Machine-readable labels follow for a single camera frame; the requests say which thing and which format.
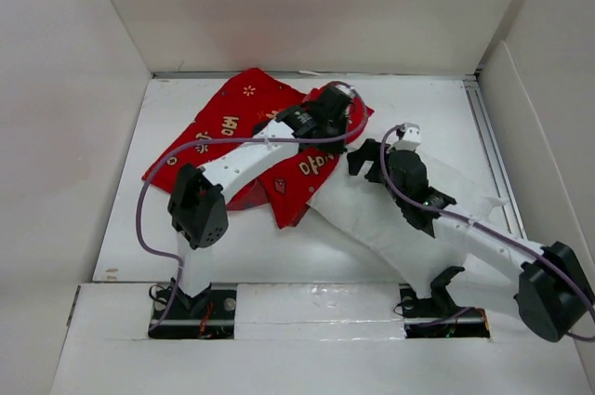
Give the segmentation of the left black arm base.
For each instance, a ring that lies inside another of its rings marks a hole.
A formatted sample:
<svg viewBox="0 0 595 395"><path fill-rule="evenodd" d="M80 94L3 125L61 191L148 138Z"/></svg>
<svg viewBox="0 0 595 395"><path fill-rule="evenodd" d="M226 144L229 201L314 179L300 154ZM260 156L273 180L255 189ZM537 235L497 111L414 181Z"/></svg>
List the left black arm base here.
<svg viewBox="0 0 595 395"><path fill-rule="evenodd" d="M180 289L170 310L165 312L175 280L168 286L153 284L149 289L152 315L148 326L151 339L233 339L237 302L236 284L210 284L201 294L190 298Z"/></svg>

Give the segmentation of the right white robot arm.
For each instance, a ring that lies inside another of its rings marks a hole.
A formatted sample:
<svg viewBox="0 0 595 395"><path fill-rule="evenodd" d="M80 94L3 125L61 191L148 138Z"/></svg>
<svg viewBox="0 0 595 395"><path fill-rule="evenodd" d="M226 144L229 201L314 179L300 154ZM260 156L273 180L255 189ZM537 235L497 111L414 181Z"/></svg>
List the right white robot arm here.
<svg viewBox="0 0 595 395"><path fill-rule="evenodd" d="M593 314L594 292L567 244L518 239L480 221L455 198L431 187L427 167L415 151L396 150L369 138L347 159L352 176L365 163L371 165L366 180L387 190L414 229L463 247L512 282L510 295L483 290L477 306L484 308L489 298L502 298L531 332L548 342L570 335L585 314Z"/></svg>

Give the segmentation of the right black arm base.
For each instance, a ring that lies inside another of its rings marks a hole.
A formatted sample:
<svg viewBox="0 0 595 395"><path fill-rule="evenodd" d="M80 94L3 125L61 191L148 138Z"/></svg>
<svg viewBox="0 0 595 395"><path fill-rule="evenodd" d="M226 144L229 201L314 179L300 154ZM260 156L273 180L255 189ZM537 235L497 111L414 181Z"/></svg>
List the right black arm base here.
<svg viewBox="0 0 595 395"><path fill-rule="evenodd" d="M449 267L430 283L430 297L419 298L410 285L400 287L392 311L404 319L406 339L484 338L491 333L483 309L459 307L447 286L463 267Z"/></svg>

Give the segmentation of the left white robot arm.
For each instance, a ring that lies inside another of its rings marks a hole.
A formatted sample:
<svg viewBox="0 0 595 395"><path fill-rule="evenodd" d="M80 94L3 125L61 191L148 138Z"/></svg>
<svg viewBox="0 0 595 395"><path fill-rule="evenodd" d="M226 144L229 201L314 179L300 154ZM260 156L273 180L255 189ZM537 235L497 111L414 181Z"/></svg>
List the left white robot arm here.
<svg viewBox="0 0 595 395"><path fill-rule="evenodd" d="M218 159L181 167L168 212L183 260L174 291L175 306L182 314L193 318L206 309L213 261L208 248L229 226L227 204L231 199L249 182L309 147L331 154L344 152L349 110L360 100L352 86L332 82L322 88L318 98L281 111L252 138Z"/></svg>

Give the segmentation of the red cartoon print pillowcase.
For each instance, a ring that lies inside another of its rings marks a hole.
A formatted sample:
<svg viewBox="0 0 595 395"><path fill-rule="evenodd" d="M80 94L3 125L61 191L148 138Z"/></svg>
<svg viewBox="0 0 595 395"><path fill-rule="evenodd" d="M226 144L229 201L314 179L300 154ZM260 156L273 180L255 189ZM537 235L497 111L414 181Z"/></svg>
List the red cartoon print pillowcase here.
<svg viewBox="0 0 595 395"><path fill-rule="evenodd" d="M297 91L259 68L241 72L221 87L161 156L168 157L180 145L194 140L250 138L277 113L304 102L312 91L307 94ZM151 184L170 193L183 165L199 166L234 148L228 143L201 145L178 153L167 158ZM228 209L241 211L270 204L280 229L294 227L307 212L311 197L337 163L336 155L316 148L305 149L249 182L228 203Z"/></svg>

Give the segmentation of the white pillow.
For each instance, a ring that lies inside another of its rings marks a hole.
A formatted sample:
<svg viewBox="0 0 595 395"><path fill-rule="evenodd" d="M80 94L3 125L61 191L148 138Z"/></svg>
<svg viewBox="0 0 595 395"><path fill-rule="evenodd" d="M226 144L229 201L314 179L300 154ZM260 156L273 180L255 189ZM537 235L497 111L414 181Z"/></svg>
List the white pillow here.
<svg viewBox="0 0 595 395"><path fill-rule="evenodd" d="M475 217L488 219L506 202L431 155L422 152L420 157L428 168L430 185L454 197ZM446 268L463 265L467 252L409 225L385 187L364 178L369 167L366 164L359 175L352 176L343 154L311 197L310 206L334 227L385 259L419 298L428 298L431 281Z"/></svg>

